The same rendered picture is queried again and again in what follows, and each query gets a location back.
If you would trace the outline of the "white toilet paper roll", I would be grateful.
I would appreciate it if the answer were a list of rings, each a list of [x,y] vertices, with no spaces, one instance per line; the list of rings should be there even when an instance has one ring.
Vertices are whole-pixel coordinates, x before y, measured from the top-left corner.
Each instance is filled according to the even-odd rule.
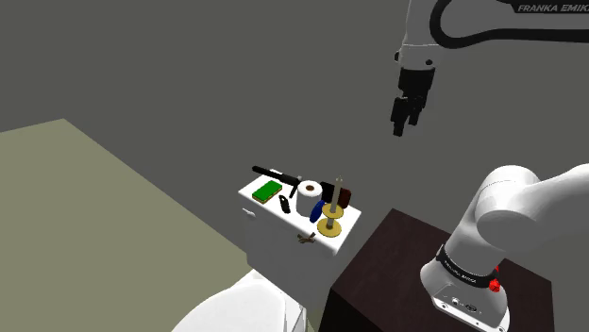
[[[296,211],[309,218],[311,212],[323,194],[322,186],[313,180],[301,181],[296,191]]]

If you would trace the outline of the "dark brown robot stand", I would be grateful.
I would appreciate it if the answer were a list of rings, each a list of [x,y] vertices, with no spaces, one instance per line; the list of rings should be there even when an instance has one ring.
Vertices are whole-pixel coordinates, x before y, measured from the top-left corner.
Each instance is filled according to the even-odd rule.
[[[419,272],[449,237],[392,209],[330,289],[318,332],[478,332],[434,307]],[[556,332],[551,282],[504,259],[508,332]]]

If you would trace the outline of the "green sponge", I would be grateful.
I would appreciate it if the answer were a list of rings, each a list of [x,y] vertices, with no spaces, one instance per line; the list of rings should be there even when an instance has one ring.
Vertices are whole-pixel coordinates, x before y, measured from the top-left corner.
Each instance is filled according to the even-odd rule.
[[[267,181],[261,187],[253,191],[251,197],[256,202],[264,205],[282,190],[282,185],[274,180]]]

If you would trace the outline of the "black and brown box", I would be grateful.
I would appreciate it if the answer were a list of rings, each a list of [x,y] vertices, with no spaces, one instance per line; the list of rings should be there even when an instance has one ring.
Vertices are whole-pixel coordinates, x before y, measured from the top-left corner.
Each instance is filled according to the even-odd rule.
[[[335,186],[325,181],[321,181],[320,185],[322,187],[322,195],[321,199],[326,203],[330,204],[333,198],[333,192]],[[351,199],[351,191],[346,188],[340,188],[340,193],[338,196],[337,205],[341,208],[347,208]]]

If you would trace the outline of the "brass candlestick with candle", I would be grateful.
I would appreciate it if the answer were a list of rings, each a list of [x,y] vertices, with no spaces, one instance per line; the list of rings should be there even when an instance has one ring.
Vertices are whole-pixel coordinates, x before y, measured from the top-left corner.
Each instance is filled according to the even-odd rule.
[[[338,222],[338,219],[344,216],[344,209],[338,205],[342,185],[343,179],[338,176],[335,179],[331,202],[322,207],[324,218],[317,222],[319,233],[328,238],[335,238],[342,232],[342,227]]]

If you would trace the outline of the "blue oval object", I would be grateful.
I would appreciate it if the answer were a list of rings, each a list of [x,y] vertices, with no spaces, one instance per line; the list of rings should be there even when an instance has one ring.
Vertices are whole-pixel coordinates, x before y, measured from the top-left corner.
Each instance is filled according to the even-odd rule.
[[[314,223],[316,223],[319,220],[319,218],[323,214],[322,208],[325,205],[325,203],[326,202],[324,200],[319,200],[315,204],[315,206],[312,208],[311,214],[310,214],[310,217],[309,217],[311,223],[314,224]]]

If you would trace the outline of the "long black brush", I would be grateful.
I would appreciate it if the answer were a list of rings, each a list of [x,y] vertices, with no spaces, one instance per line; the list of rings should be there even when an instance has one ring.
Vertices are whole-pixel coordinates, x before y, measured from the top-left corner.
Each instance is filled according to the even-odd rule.
[[[298,188],[298,185],[302,182],[302,177],[300,175],[299,176],[291,176],[291,175],[287,175],[287,174],[279,174],[275,171],[264,169],[260,166],[253,166],[252,171],[257,174],[262,174],[262,175],[266,175],[266,176],[275,178],[276,180],[278,180],[282,183],[290,185],[292,187],[291,193],[289,194],[290,198],[294,197],[295,192]]]

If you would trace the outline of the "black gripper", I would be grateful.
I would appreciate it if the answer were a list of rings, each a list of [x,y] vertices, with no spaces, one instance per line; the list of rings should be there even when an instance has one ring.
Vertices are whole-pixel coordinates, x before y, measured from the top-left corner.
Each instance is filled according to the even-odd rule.
[[[391,113],[395,136],[401,137],[403,135],[404,125],[408,118],[409,125],[418,124],[420,113],[427,103],[434,74],[434,68],[428,70],[400,69],[397,86],[403,96],[395,98]]]

